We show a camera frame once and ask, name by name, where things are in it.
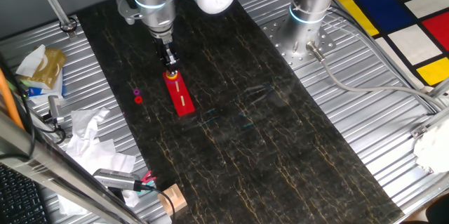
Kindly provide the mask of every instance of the white tissue paper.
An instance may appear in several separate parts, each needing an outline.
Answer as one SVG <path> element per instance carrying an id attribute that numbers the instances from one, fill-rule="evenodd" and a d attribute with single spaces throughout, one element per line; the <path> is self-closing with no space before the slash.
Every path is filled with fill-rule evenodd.
<path id="1" fill-rule="evenodd" d="M 66 153 L 90 174 L 98 169 L 110 169 L 130 173 L 133 170 L 135 157 L 116 153 L 114 141 L 100 142 L 96 138 L 98 123 L 105 119 L 108 109 L 72 111 L 72 139 Z M 61 214 L 87 214 L 87 210 L 58 195 Z M 137 193 L 123 191 L 123 198 L 128 206 L 138 202 Z"/>
<path id="2" fill-rule="evenodd" d="M 449 171 L 449 119 L 427 131 L 416 143 L 416 163 L 435 173 Z"/>
<path id="3" fill-rule="evenodd" d="M 20 63 L 19 68 L 17 68 L 15 73 L 26 77 L 33 77 L 37 67 L 41 64 L 44 53 L 45 46 L 40 45 L 37 49 L 27 55 L 22 63 Z"/>

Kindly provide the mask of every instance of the white cable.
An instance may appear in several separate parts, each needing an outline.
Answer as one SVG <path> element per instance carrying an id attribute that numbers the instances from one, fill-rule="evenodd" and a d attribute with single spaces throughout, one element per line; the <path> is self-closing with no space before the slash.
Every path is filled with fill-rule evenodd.
<path id="1" fill-rule="evenodd" d="M 354 87 L 349 87 L 344 85 L 342 82 L 338 81 L 338 79 L 334 76 L 334 74 L 330 71 L 328 64 L 326 63 L 326 61 L 322 61 L 321 64 L 323 65 L 324 69 L 326 70 L 326 72 L 329 74 L 329 77 L 340 87 L 343 88 L 345 90 L 348 91 L 355 91 L 355 92 L 371 92 L 371 91 L 385 91 L 385 90 L 395 90 L 395 91 L 405 91 L 414 95 L 418 95 L 421 98 L 424 98 L 426 100 L 428 100 L 429 102 L 432 102 L 433 104 L 435 104 L 438 108 L 440 108 L 441 110 L 445 109 L 445 106 L 440 104 L 440 102 L 436 101 L 434 98 L 432 98 L 431 96 L 424 94 L 424 93 L 420 93 L 419 91 L 416 91 L 414 89 L 411 88 L 407 88 L 407 87 L 402 87 L 402 86 L 378 86 L 378 87 L 373 87 L 373 88 L 354 88 Z"/>
<path id="2" fill-rule="evenodd" d="M 330 18 L 332 18 L 332 19 L 334 19 L 334 20 L 340 20 L 340 17 L 338 17 L 338 18 L 335 18 L 335 17 L 333 17 L 333 16 L 331 16 L 331 15 L 328 15 L 327 14 L 327 16 L 328 17 L 330 17 Z M 384 59 L 384 58 L 381 58 L 376 52 L 375 52 L 375 50 L 373 49 L 373 47 L 371 46 L 371 44 L 369 44 L 365 39 L 363 39 L 362 37 L 360 37 L 360 35 L 359 34 L 354 34 L 353 32 L 351 32 L 351 31 L 349 31 L 349 30 L 346 30 L 345 28 L 343 28 L 343 27 L 337 27 L 336 25 L 331 25 L 331 24 L 329 24 L 329 23 L 327 23 L 326 21 L 323 21 L 323 23 L 324 24 L 326 24 L 326 25 L 328 25 L 328 26 L 331 26 L 331 27 L 334 27 L 334 28 L 337 28 L 338 30 L 342 30 L 342 31 L 344 31 L 344 32 L 346 32 L 346 33 L 348 33 L 348 34 L 352 34 L 354 37 L 356 37 L 359 41 L 361 41 L 361 42 L 363 42 L 376 56 L 377 56 L 377 58 L 379 58 L 379 60 L 381 60 L 383 63 L 385 63 L 385 65 L 387 65 L 388 67 L 390 67 L 390 69 L 393 69 L 394 67 L 392 67 L 390 64 L 389 64 L 389 62 L 388 62 L 388 60 L 386 60 L 386 59 Z M 357 30 L 358 31 L 358 28 L 357 27 L 355 27 L 355 26 L 353 26 L 349 21 L 348 21 L 348 23 L 346 24 L 346 26 L 347 27 L 350 27 L 350 28 L 352 28 L 352 29 L 354 29 L 354 30 Z M 380 53 L 382 53 L 381 52 L 381 50 L 376 46 L 376 44 L 374 44 L 375 45 L 375 47 L 377 48 L 377 51 L 379 51 Z M 394 76 L 396 76 L 397 78 L 399 78 L 399 79 L 402 79 L 403 77 L 401 76 L 398 76 L 397 75 L 397 73 L 395 73 L 395 71 L 393 71 L 393 70 L 391 70 L 390 71 Z"/>
<path id="3" fill-rule="evenodd" d="M 339 20 L 340 18 L 335 18 L 335 17 L 333 17 L 333 16 L 330 16 L 330 15 L 328 15 L 328 17 L 331 17 L 332 19 L 334 19 L 334 20 Z M 343 27 L 337 27 L 336 25 L 332 25 L 332 24 L 330 24 L 330 23 L 327 23 L 327 22 L 325 22 L 325 21 L 323 21 L 326 25 L 328 25 L 328 26 L 331 26 L 331 27 L 334 27 L 334 28 L 336 28 L 336 29 L 338 29 L 338 30 L 342 30 L 342 31 L 345 31 L 346 33 L 349 33 L 349 34 L 352 34 L 354 37 L 356 37 L 358 40 L 360 40 L 360 41 L 362 41 L 375 55 L 377 55 L 376 54 L 376 52 L 374 52 L 374 49 L 372 48 L 372 46 L 367 42 L 367 41 L 365 41 L 365 39 L 363 39 L 363 38 L 361 38 L 359 35 L 357 35 L 357 34 L 354 34 L 353 32 L 351 32 L 351 31 L 349 31 L 349 30 L 346 30 L 346 29 L 344 29 Z M 375 91 L 381 91 L 381 90 L 387 90 L 387 89 L 389 89 L 389 90 L 397 90 L 397 91 L 405 91 L 405 92 L 409 92 L 409 93 L 412 93 L 412 94 L 415 94 L 415 95 L 418 95 L 418 96 L 420 96 L 420 97 L 422 97 L 422 98 L 424 98 L 424 99 L 426 99 L 426 100 L 428 100 L 428 101 L 430 101 L 430 102 L 432 102 L 433 104 L 435 104 L 438 108 L 440 108 L 440 109 L 444 109 L 445 108 L 445 106 L 444 105 L 442 105 L 440 102 L 438 102 L 435 98 L 432 98 L 431 96 L 429 96 L 429 95 L 427 95 L 427 94 L 425 94 L 425 93 L 421 93 L 421 92 L 419 92 L 419 91 L 416 91 L 415 89 L 412 89 L 412 88 L 408 88 L 408 87 L 399 87 L 399 86 L 379 86 L 379 87 L 375 87 L 375 88 L 353 88 L 353 87 L 348 87 L 348 86 L 345 86 L 344 84 L 342 84 L 341 82 L 339 82 L 335 77 L 334 77 L 334 75 L 332 74 L 332 72 L 329 70 L 329 68 L 327 67 L 327 64 L 326 64 L 326 67 L 325 67 L 325 69 L 326 69 L 326 71 L 328 72 L 328 74 L 330 75 L 330 77 L 335 81 L 335 83 L 338 85 L 338 86 L 340 86 L 341 88 L 344 88 L 344 89 L 346 89 L 346 90 L 348 90 L 348 91 L 352 91 L 352 90 L 349 90 L 348 88 L 352 88 L 352 89 L 358 89 L 358 90 L 360 90 L 360 91 L 358 91 L 358 92 L 367 92 L 367 91 L 362 91 L 362 90 L 368 90 L 368 89 L 371 89 L 371 90 L 373 90 L 373 89 L 375 89 Z M 395 72 L 392 72 L 396 77 L 398 77 L 398 78 L 400 78 Z"/>

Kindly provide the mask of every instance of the black cable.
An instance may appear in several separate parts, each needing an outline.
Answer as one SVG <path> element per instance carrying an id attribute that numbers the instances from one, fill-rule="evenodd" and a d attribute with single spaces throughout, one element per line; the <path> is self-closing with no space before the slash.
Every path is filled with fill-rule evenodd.
<path id="1" fill-rule="evenodd" d="M 175 206 L 173 205 L 173 202 L 171 201 L 170 197 L 167 196 L 167 194 L 163 193 L 162 191 L 157 190 L 155 187 L 152 187 L 152 186 L 149 186 L 149 185 L 142 185 L 142 190 L 155 191 L 155 192 L 160 193 L 162 196 L 164 196 L 168 200 L 168 202 L 170 203 L 171 209 L 173 210 L 173 221 L 172 221 L 172 224 L 176 224 Z"/>
<path id="2" fill-rule="evenodd" d="M 53 129 L 52 131 L 49 130 L 45 130 L 45 129 L 39 129 L 40 131 L 44 132 L 44 133 L 57 133 L 57 132 L 61 132 L 61 140 L 59 140 L 58 142 L 56 142 L 56 144 L 61 144 L 64 142 L 65 138 L 66 138 L 66 133 L 64 131 L 64 129 L 61 128 L 61 126 L 55 127 L 55 129 Z"/>
<path id="3" fill-rule="evenodd" d="M 27 129 L 27 132 L 31 135 L 32 139 L 31 139 L 31 144 L 30 144 L 30 149 L 29 149 L 29 154 L 28 154 L 28 159 L 31 159 L 31 156 L 33 155 L 34 152 L 34 146 L 36 145 L 36 134 L 34 132 L 35 128 L 33 125 L 33 121 L 31 118 L 31 112 L 29 111 L 29 107 L 27 104 L 27 101 L 25 100 L 25 92 L 23 91 L 23 89 L 20 87 L 19 83 L 17 82 L 17 79 L 15 79 L 14 74 L 9 70 L 8 66 L 6 65 L 6 63 L 4 62 L 4 59 L 2 56 L 0 56 L 0 69 L 2 72 L 7 72 L 5 73 L 5 75 L 8 76 L 12 76 L 9 77 L 8 81 L 10 83 L 12 83 L 14 85 L 14 87 L 18 90 L 20 99 L 22 100 L 23 103 L 23 107 L 25 108 L 25 114 L 27 116 L 27 121 L 24 120 L 24 118 L 21 118 L 22 123 L 24 124 L 24 127 Z M 0 155 L 0 159 L 5 159 L 5 158 L 11 158 L 11 157 L 17 157 L 17 158 L 24 158 L 26 157 L 23 154 L 3 154 Z"/>

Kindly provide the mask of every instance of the gray cable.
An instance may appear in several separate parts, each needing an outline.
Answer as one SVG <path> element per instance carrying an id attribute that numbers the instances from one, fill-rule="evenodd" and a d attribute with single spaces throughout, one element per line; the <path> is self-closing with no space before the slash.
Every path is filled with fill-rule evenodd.
<path id="1" fill-rule="evenodd" d="M 373 88 L 354 88 L 344 85 L 342 82 L 338 81 L 338 79 L 332 74 L 332 72 L 329 69 L 328 64 L 324 61 L 321 62 L 326 72 L 329 74 L 329 77 L 340 87 L 348 91 L 355 91 L 355 92 L 371 92 L 371 91 L 385 91 L 385 90 L 395 90 L 395 91 L 405 91 L 414 95 L 418 95 L 419 97 L 422 97 L 429 102 L 432 102 L 435 104 L 438 108 L 441 110 L 445 109 L 445 106 L 440 104 L 440 102 L 436 101 L 435 98 L 432 98 L 431 96 L 420 93 L 419 91 L 413 90 L 411 88 L 402 87 L 402 86 L 379 86 L 379 87 L 373 87 Z"/>

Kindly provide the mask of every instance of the black table surface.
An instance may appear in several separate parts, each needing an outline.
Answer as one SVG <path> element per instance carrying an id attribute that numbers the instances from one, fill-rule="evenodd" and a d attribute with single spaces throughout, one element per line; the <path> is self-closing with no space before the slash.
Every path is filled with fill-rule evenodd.
<path id="1" fill-rule="evenodd" d="M 237 1 L 219 15 L 175 2 L 173 38 L 196 108 L 180 118 L 145 25 L 127 25 L 114 0 L 77 15 L 156 184 L 177 183 L 187 200 L 178 223 L 402 216 Z"/>

